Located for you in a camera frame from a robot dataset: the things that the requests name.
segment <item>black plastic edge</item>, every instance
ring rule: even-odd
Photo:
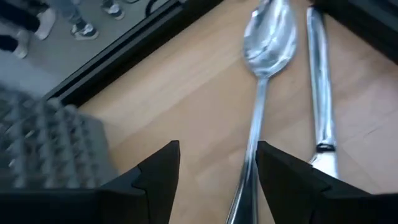
[[[172,0],[44,96],[82,105],[222,0]]]

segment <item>wooden surface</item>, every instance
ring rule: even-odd
[[[309,160],[314,128],[305,29],[268,89],[262,138]],[[242,36],[257,0],[225,0],[81,107],[106,124],[121,172],[170,140],[181,144],[180,181],[170,223],[224,223],[249,136],[256,79]],[[326,17],[341,178],[372,193],[398,192],[397,67]],[[272,223],[263,194],[260,221]]]

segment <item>gray floor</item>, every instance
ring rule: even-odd
[[[116,21],[100,9],[100,0],[83,0],[79,7],[83,17],[99,30],[98,39],[76,41],[70,35],[71,25],[57,16],[48,39],[39,41],[31,38],[27,58],[19,60],[8,52],[0,51],[0,82],[34,96],[45,95],[143,20],[148,1],[121,3],[126,16],[123,20]],[[166,1],[158,0],[153,9],[157,9]]]

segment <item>spoon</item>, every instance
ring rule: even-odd
[[[268,80],[292,59],[297,45],[294,14],[288,0],[263,0],[251,14],[244,31],[243,51],[247,66],[256,75],[257,96],[239,185],[227,224],[257,223],[257,142]]]

